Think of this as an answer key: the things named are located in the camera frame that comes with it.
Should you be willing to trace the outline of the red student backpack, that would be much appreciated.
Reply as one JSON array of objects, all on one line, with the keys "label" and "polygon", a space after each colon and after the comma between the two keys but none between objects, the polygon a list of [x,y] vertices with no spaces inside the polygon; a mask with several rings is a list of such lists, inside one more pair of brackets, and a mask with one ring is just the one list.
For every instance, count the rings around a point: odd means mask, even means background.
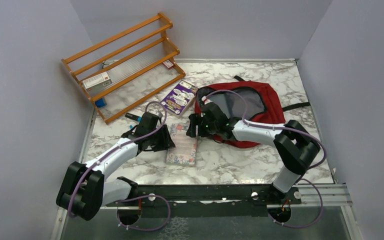
[{"label": "red student backpack", "polygon": [[[241,95],[247,103],[245,118],[257,123],[283,124],[286,122],[284,112],[310,106],[309,102],[301,102],[282,107],[278,94],[268,83],[246,81],[238,75],[234,79],[234,82],[215,83],[199,88],[195,94],[194,112],[200,114],[202,98],[216,90],[231,90]],[[243,102],[235,94],[218,92],[211,95],[210,99],[227,117],[242,117]]]}]

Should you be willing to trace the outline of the purple comic book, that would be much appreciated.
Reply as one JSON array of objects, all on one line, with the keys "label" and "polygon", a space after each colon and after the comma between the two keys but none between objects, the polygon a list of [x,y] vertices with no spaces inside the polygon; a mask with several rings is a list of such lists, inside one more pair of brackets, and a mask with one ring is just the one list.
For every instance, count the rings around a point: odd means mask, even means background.
[{"label": "purple comic book", "polygon": [[181,117],[195,100],[198,87],[181,80],[172,90],[160,101],[168,113]]}]

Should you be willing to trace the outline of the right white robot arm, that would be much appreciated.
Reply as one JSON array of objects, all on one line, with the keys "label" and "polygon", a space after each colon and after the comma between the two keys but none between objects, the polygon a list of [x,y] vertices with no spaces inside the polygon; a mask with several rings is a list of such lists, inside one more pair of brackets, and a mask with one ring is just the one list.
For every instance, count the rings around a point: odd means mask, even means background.
[{"label": "right white robot arm", "polygon": [[296,120],[285,124],[259,123],[244,117],[227,117],[214,102],[205,104],[200,113],[189,115],[186,132],[191,138],[220,137],[233,143],[251,142],[276,148],[283,167],[268,190],[269,199],[280,204],[292,186],[310,169],[323,144]]}]

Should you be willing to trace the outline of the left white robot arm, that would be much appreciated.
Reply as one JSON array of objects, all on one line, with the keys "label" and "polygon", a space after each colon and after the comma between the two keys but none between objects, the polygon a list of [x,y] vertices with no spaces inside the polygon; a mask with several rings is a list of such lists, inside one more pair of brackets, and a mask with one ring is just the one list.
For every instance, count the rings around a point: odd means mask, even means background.
[{"label": "left white robot arm", "polygon": [[145,112],[139,123],[123,133],[120,139],[98,157],[71,163],[56,197],[56,205],[67,210],[70,217],[91,220],[100,208],[120,200],[132,205],[137,191],[126,180],[107,182],[122,164],[142,152],[159,152],[175,147],[165,119]]}]

